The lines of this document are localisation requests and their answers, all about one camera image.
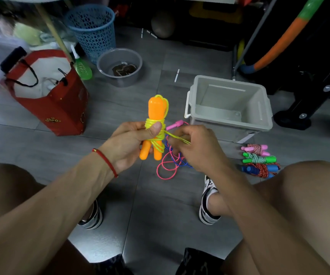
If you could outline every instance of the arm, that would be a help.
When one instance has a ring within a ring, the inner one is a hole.
[[[121,125],[99,149],[119,173],[139,155],[142,140],[161,125]],[[0,217],[0,274],[37,274],[53,258],[90,205],[113,178],[95,152],[11,212]]]
[[[190,135],[190,145],[176,139],[171,139],[170,144],[196,170],[212,177],[261,275],[330,275],[330,266],[324,259],[232,166],[211,130],[186,126],[177,132],[178,136],[184,134]]]

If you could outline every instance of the yellow rope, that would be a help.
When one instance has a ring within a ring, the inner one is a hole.
[[[161,128],[160,133],[155,138],[149,139],[149,141],[151,142],[151,144],[153,145],[153,147],[156,148],[161,153],[164,152],[165,145],[164,145],[164,143],[162,141],[165,138],[165,134],[167,134],[167,135],[169,135],[169,136],[171,136],[173,138],[179,139],[179,140],[183,141],[186,144],[190,144],[190,142],[187,141],[186,139],[183,139],[181,137],[175,136],[175,135],[173,135],[170,132],[167,132],[165,130],[165,124],[164,124],[164,122],[165,122],[165,118],[167,116],[167,112],[169,111],[169,102],[167,101],[166,98],[163,98],[162,95],[155,95],[155,97],[160,97],[162,100],[165,100],[166,101],[166,104],[167,104],[167,107],[166,107],[166,111],[165,111],[165,114],[164,114],[164,118],[162,120],[147,119],[146,120],[146,123],[144,125],[146,129],[149,129],[155,122],[161,122],[161,124],[163,125],[163,127]]]

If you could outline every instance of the blue trash can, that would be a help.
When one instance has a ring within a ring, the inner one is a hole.
[[[75,7],[64,17],[93,64],[102,53],[115,48],[114,18],[110,8],[95,4]]]

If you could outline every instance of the person's right hand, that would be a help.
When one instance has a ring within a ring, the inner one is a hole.
[[[182,126],[174,133],[176,136],[185,136],[191,144],[186,144],[179,139],[169,137],[169,144],[173,148],[174,155],[179,152],[187,159],[187,162],[197,171],[206,175],[212,174],[218,168],[224,168],[228,159],[222,151],[220,144],[211,129],[204,125]]]

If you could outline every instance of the sneaker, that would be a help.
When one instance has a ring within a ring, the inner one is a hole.
[[[92,209],[92,213],[90,217],[87,219],[87,221],[81,220],[78,225],[82,226],[86,230],[94,230],[98,226],[101,225],[103,222],[103,213],[101,212],[101,209],[98,206],[98,201],[94,201],[94,207]]]
[[[221,216],[213,216],[207,209],[208,198],[211,194],[218,192],[213,181],[205,176],[205,189],[202,194],[201,206],[199,207],[199,219],[206,225],[212,225],[216,223]]]

